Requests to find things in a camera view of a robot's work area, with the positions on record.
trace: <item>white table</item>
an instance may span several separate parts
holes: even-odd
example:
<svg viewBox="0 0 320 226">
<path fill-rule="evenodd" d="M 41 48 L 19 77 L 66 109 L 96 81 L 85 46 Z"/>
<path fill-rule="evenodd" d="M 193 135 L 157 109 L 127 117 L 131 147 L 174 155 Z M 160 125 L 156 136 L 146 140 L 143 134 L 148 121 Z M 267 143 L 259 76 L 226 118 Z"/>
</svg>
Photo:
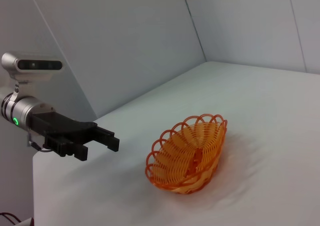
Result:
<svg viewBox="0 0 320 226">
<path fill-rule="evenodd" d="M 213 180 L 190 195 L 155 188 L 145 177 L 152 143 L 203 113 L 228 120 Z M 86 162 L 34 156 L 35 226 L 319 224 L 319 75 L 209 62 L 97 123 L 119 152 L 93 142 Z"/>
</svg>

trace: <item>plastic basket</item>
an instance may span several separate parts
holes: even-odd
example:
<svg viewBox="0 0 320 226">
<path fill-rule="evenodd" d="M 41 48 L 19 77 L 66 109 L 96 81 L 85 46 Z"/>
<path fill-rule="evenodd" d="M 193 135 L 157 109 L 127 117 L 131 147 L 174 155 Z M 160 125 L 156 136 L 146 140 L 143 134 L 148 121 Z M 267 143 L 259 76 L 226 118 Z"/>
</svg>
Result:
<svg viewBox="0 0 320 226">
<path fill-rule="evenodd" d="M 201 190 L 217 168 L 227 123 L 220 115 L 203 114 L 188 117 L 164 131 L 146 158 L 145 174 L 149 181 L 177 193 Z"/>
</svg>

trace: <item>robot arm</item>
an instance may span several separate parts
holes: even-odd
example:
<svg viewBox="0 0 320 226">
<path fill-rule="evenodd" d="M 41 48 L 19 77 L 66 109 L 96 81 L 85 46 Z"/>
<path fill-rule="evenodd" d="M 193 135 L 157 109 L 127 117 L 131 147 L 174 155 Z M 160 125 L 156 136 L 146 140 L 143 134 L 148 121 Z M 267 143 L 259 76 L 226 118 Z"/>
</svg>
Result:
<svg viewBox="0 0 320 226">
<path fill-rule="evenodd" d="M 16 80 L 14 91 L 0 88 L 1 115 L 10 123 L 44 137 L 43 147 L 61 157 L 74 155 L 85 161 L 88 148 L 83 144 L 96 141 L 117 152 L 119 139 L 94 122 L 77 122 L 57 113 L 51 105 L 32 96 L 33 82 L 48 81 L 63 70 L 61 61 L 41 54 L 5 53 L 2 66 Z"/>
</svg>

